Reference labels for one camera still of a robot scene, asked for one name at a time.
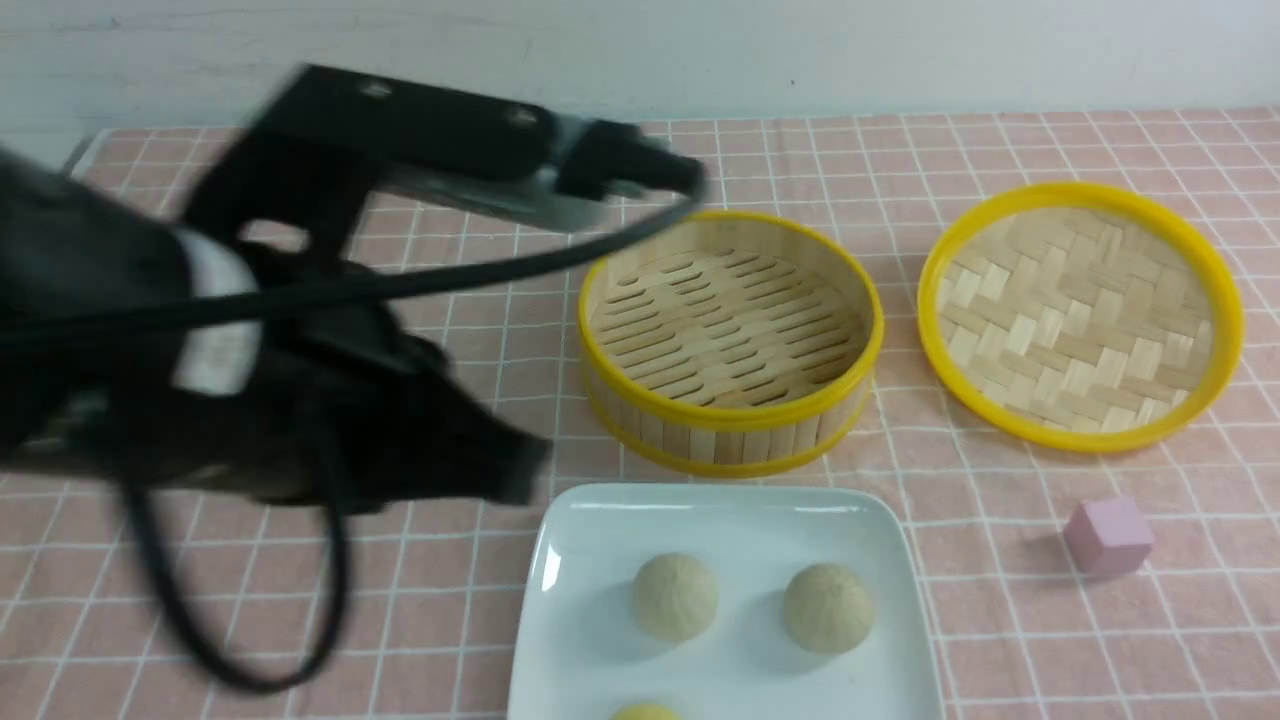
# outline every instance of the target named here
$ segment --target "pink cube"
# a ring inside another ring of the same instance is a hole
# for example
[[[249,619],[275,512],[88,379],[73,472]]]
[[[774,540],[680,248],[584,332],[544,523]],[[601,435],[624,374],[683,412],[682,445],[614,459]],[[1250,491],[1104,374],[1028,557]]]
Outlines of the pink cube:
[[[1132,497],[1082,502],[1062,536],[1075,566],[1101,577],[1135,571],[1156,542]]]

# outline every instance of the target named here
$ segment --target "white wall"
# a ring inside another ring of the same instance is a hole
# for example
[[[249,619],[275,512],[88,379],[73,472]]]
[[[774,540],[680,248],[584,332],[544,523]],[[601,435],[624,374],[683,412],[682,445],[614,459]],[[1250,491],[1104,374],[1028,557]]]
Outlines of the white wall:
[[[301,60],[622,118],[1280,102],[1277,0],[0,0],[0,129],[234,123]]]

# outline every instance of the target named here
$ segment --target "yellow dough ball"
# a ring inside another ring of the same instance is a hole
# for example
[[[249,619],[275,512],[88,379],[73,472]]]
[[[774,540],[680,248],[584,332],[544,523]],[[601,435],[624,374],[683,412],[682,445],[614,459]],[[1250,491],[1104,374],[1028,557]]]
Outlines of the yellow dough ball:
[[[614,712],[611,720],[680,720],[680,716],[660,705],[632,705]]]

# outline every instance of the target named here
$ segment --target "bamboo steamer lid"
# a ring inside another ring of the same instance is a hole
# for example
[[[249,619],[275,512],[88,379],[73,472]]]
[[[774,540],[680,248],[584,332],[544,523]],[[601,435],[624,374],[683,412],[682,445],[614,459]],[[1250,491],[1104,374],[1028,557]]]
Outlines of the bamboo steamer lid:
[[[919,328],[943,384],[1062,450],[1156,442],[1230,382],[1243,310],[1212,246],[1171,211],[1085,183],[993,197],[925,263]]]

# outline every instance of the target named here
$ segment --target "white plate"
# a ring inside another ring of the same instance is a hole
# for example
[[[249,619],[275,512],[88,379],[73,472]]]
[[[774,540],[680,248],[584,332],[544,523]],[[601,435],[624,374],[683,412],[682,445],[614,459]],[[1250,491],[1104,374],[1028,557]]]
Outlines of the white plate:
[[[719,583],[712,626],[671,648],[631,621],[630,584],[660,552]],[[782,593],[841,562],[877,603],[872,634],[823,659],[782,628]],[[902,529],[851,491],[590,484],[552,503],[520,618],[508,720],[608,720],[657,702],[681,720],[942,719],[942,694]]]

